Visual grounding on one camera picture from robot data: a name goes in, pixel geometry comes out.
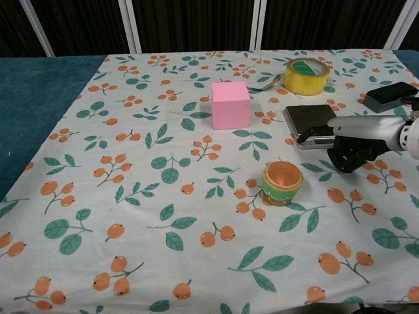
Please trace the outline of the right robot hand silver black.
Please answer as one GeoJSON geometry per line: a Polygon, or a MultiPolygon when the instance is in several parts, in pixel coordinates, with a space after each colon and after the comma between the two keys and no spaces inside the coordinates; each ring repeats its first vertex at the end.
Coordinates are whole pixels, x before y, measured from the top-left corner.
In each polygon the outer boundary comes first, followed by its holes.
{"type": "Polygon", "coordinates": [[[368,161],[389,151],[407,151],[411,123],[406,116],[343,116],[326,125],[302,132],[298,144],[325,133],[334,136],[327,149],[330,161],[340,172],[352,173],[368,161]]]}

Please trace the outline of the digital kitchen scale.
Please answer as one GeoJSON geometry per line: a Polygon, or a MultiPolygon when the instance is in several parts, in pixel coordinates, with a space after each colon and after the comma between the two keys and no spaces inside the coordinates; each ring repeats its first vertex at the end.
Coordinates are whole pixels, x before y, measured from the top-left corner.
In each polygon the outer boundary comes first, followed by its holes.
{"type": "Polygon", "coordinates": [[[287,106],[283,116],[300,149],[333,147],[335,135],[327,123],[337,116],[329,105],[287,106]]]}

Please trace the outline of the black smartphone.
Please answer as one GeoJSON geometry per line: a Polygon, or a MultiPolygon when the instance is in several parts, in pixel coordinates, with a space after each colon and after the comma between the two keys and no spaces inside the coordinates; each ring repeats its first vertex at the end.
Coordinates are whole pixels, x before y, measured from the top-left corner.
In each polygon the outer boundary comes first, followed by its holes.
{"type": "Polygon", "coordinates": [[[405,82],[398,82],[368,91],[363,104],[374,113],[383,113],[404,105],[400,100],[401,98],[414,97],[418,92],[419,89],[416,87],[405,82]]]}

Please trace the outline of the yellow tape roll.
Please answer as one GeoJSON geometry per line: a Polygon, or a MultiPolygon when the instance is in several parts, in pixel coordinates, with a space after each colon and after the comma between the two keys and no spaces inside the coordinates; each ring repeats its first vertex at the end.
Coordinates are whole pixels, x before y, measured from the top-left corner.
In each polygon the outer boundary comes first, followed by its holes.
{"type": "Polygon", "coordinates": [[[316,96],[324,91],[330,68],[314,58],[296,58],[287,62],[283,87],[300,96],[316,96]]]}

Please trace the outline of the thin dark stick tool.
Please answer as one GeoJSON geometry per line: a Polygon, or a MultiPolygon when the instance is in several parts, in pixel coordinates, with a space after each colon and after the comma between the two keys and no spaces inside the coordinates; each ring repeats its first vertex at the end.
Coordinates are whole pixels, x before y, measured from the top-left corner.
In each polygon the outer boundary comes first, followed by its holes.
{"type": "Polygon", "coordinates": [[[282,79],[282,77],[283,77],[283,75],[282,74],[279,74],[279,75],[277,75],[273,80],[272,80],[272,82],[270,82],[270,83],[268,83],[267,85],[265,85],[265,86],[263,86],[263,87],[260,87],[260,88],[254,88],[254,87],[247,87],[247,89],[249,90],[249,91],[252,91],[252,92],[263,92],[263,91],[265,91],[265,90],[267,90],[267,89],[269,89],[269,88],[271,88],[271,87],[273,87],[276,83],[278,83],[281,79],[282,79]]]}

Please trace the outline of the pink cube block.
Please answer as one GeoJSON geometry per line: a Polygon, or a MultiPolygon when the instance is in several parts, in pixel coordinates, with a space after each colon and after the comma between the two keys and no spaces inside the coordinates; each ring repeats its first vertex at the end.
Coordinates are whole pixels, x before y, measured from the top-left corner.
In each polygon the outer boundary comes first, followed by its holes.
{"type": "Polygon", "coordinates": [[[211,114],[215,130],[247,128],[251,98],[244,81],[211,84],[211,114]]]}

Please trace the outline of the black screen white frames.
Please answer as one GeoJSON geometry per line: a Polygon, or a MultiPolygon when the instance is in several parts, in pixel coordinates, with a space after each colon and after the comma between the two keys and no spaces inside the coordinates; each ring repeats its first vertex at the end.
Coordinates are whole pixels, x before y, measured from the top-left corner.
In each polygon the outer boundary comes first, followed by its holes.
{"type": "Polygon", "coordinates": [[[383,48],[408,0],[0,0],[0,58],[383,48]]]}

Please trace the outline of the floral print tablecloth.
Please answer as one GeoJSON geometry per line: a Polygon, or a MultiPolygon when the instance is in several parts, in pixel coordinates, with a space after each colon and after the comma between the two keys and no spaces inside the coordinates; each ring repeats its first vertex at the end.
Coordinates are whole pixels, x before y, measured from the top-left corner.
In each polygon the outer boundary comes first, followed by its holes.
{"type": "Polygon", "coordinates": [[[0,196],[0,314],[419,303],[419,161],[344,174],[283,116],[397,82],[389,50],[107,56],[0,196]]]}

